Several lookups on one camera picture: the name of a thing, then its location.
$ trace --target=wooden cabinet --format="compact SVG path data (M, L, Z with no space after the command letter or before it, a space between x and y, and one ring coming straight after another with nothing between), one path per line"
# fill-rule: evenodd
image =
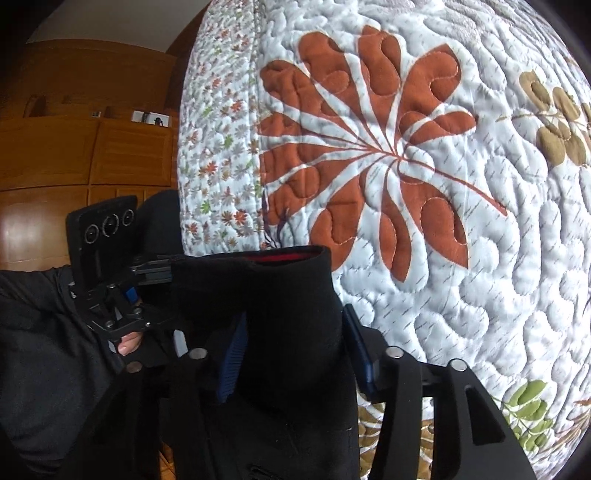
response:
M88 188L0 192L0 269L45 270L69 263L66 216L86 206Z
M90 182L169 186L172 155L170 128L104 119Z
M0 79L0 269L69 263L69 212L176 188L175 57L94 40L28 44ZM162 112L169 127L131 122ZM92 113L101 111L100 118Z
M100 40L47 40L26 45L0 85L0 118L22 117L29 97L60 103L162 111L176 58Z
M60 117L0 122L0 190L88 184L97 127Z

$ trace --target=camera module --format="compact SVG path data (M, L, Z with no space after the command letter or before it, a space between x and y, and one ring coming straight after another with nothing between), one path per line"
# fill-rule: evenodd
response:
M103 234L105 236L112 236L117 233L119 229L119 217L114 213L103 220Z
M134 221L134 211L133 210L126 210L123 214L123 224L128 226L131 222Z
M87 244L95 243L98 237L99 228L94 223L86 228L86 232L84 232L84 241Z

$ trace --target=metal bolt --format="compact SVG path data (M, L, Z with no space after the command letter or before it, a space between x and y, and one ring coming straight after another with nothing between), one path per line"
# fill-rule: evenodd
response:
M389 346L386 348L386 355L390 358L402 358L404 355L404 350L402 350L399 346Z
M128 373L130 374L136 374L137 372L139 372L140 370L142 370L143 365L139 362L130 362L127 364L127 366L125 367L125 369L128 371Z
M205 348L194 348L189 351L189 358L193 360L202 360L205 357L207 357L207 350Z
M468 368L466 362L460 358L454 358L451 362L449 362L449 364L454 370L457 370L458 372L464 372L466 368Z

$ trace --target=hand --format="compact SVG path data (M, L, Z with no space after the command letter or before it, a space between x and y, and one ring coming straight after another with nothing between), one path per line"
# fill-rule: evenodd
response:
M135 352L140 344L144 334L141 332L128 333L124 337L121 337L121 343L117 347L117 351L120 355L128 355L131 352Z

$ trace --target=white quilt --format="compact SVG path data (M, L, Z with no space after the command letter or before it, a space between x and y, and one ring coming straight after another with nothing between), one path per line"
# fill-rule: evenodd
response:
M523 1L213 0L181 111L185 252L328 245L362 322L463 358L551 479L591 416L589 102ZM383 413L359 404L364 477Z

